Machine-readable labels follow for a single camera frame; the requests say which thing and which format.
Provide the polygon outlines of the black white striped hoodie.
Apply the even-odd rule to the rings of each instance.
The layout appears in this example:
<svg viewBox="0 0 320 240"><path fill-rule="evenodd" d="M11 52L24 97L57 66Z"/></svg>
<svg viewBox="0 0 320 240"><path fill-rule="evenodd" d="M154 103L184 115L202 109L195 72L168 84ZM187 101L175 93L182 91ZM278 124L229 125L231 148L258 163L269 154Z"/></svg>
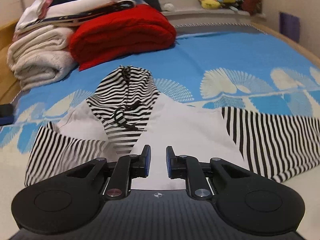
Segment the black white striped hoodie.
<svg viewBox="0 0 320 240"><path fill-rule="evenodd" d="M235 107L203 109L158 91L143 68L120 66L96 91L58 122L41 126L25 173L25 185L95 158L110 162L153 148L151 181L140 189L181 189L164 179L165 149L199 161L218 157L277 182L319 165L319 120Z"/></svg>

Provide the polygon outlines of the cream folded fleece blanket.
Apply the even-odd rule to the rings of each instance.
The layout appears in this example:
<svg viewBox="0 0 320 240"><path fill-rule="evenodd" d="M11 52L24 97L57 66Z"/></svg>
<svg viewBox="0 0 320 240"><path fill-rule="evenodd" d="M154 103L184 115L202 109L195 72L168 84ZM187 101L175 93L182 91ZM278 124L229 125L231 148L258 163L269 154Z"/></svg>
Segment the cream folded fleece blanket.
<svg viewBox="0 0 320 240"><path fill-rule="evenodd" d="M8 49L7 65L29 90L62 80L76 66L69 52L74 30L48 25L16 40Z"/></svg>

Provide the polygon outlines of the white folded bedding stack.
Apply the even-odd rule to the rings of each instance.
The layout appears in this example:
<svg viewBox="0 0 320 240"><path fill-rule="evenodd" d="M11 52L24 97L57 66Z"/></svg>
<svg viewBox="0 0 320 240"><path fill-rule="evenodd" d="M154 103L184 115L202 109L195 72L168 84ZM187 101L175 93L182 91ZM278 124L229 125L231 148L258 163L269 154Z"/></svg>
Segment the white folded bedding stack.
<svg viewBox="0 0 320 240"><path fill-rule="evenodd" d="M53 0L35 0L16 24L14 41L45 25L73 27L95 17L131 9L134 0L76 0L53 5Z"/></svg>

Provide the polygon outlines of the blue white patterned bedspread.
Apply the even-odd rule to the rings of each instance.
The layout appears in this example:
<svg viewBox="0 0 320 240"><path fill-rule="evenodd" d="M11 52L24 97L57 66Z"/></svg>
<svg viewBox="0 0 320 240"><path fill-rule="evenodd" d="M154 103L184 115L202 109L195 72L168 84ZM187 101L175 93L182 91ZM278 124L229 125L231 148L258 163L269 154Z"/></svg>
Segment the blue white patterned bedspread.
<svg viewBox="0 0 320 240"><path fill-rule="evenodd" d="M1 239L17 231L11 200L23 187L39 127L59 121L119 65L150 70L162 93L189 106L319 117L318 65L281 39L247 26L197 25L170 49L73 70L57 83L20 94L15 123L1 128Z"/></svg>

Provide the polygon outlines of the red folded blanket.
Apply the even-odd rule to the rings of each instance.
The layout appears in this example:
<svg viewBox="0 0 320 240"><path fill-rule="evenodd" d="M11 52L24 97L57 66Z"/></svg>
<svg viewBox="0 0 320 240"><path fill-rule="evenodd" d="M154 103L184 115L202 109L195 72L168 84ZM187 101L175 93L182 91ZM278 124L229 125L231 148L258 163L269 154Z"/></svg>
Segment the red folded blanket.
<svg viewBox="0 0 320 240"><path fill-rule="evenodd" d="M140 4L82 24L71 37L69 51L83 71L126 55L167 49L176 35L161 12Z"/></svg>

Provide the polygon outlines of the white round plush toy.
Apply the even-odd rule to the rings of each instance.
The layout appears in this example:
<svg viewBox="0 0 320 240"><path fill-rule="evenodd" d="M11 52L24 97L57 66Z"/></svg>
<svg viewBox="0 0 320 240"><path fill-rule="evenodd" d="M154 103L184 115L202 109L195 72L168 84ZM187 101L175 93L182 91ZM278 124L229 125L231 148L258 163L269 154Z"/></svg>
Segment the white round plush toy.
<svg viewBox="0 0 320 240"><path fill-rule="evenodd" d="M172 3L164 3L161 5L162 11L174 11L175 7Z"/></svg>

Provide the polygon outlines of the wooden bed frame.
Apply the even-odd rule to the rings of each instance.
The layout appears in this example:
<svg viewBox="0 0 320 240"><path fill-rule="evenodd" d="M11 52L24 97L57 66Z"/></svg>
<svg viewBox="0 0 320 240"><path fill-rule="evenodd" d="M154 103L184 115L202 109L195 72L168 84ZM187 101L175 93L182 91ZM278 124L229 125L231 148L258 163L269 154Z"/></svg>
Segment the wooden bed frame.
<svg viewBox="0 0 320 240"><path fill-rule="evenodd" d="M15 25L18 20L13 20L1 25L0 33L0 100L1 104L11 103L14 97L20 92L19 81L14 77L13 72L7 66L8 49L12 43Z"/></svg>

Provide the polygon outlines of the purple box by wall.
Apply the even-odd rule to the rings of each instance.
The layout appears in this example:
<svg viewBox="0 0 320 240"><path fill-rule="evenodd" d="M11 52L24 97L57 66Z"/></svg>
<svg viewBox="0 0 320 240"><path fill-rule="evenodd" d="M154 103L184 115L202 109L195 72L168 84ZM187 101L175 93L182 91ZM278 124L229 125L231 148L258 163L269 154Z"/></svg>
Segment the purple box by wall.
<svg viewBox="0 0 320 240"><path fill-rule="evenodd" d="M298 43L300 40L300 18L285 12L280 12L279 32Z"/></svg>

